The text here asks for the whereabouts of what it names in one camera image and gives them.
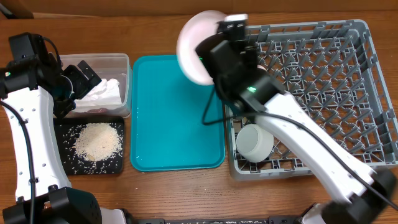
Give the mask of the white napkin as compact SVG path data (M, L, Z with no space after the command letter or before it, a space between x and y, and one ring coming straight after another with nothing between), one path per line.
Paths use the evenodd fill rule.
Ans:
M75 100L77 107L109 106L122 103L117 79L102 79L84 98Z

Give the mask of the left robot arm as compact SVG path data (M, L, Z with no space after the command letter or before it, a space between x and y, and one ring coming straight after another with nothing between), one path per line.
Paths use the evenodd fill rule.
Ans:
M2 211L5 223L133 223L124 209L102 208L93 194L72 188L58 151L53 118L63 118L99 83L85 61L62 69L20 59L1 69L1 106L17 164L16 204Z

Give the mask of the pink small plate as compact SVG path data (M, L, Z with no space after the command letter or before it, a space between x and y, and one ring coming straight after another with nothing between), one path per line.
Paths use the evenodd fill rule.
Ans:
M265 70L265 71L266 71L266 68L265 68L265 67L263 67L262 65L257 65L257 68L260 68L260 69L263 69L263 70Z

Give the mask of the red snack wrapper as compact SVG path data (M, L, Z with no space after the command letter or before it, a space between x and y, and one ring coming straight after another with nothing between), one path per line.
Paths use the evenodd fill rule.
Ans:
M107 111L108 111L108 109L106 109L106 108L98 108L98 109L89 110L88 112L89 113L105 113Z

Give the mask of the pink large plate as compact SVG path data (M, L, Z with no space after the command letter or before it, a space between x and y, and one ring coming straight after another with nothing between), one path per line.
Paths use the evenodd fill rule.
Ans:
M184 75L198 85L212 85L213 79L202 64L195 49L206 38L216 34L218 23L226 14L203 11L193 16L182 28L177 40L178 64Z

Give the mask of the rice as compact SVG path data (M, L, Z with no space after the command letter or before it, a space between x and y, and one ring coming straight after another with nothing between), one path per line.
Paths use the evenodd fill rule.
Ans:
M76 140L74 149L79 156L98 162L121 149L116 130L105 123L88 124Z

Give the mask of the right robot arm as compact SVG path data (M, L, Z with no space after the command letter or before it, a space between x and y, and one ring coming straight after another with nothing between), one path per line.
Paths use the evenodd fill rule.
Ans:
M371 223L387 207L397 184L387 170L374 170L342 148L309 117L278 80L256 63L247 65L222 33L195 47L218 97L235 116L250 119L290 149L317 177L331 200L316 203L298 223Z

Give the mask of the grey bowl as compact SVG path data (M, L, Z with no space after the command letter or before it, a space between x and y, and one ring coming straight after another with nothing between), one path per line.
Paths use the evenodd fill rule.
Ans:
M249 162L265 160L273 145L274 136L257 124L245 125L236 138L236 150Z

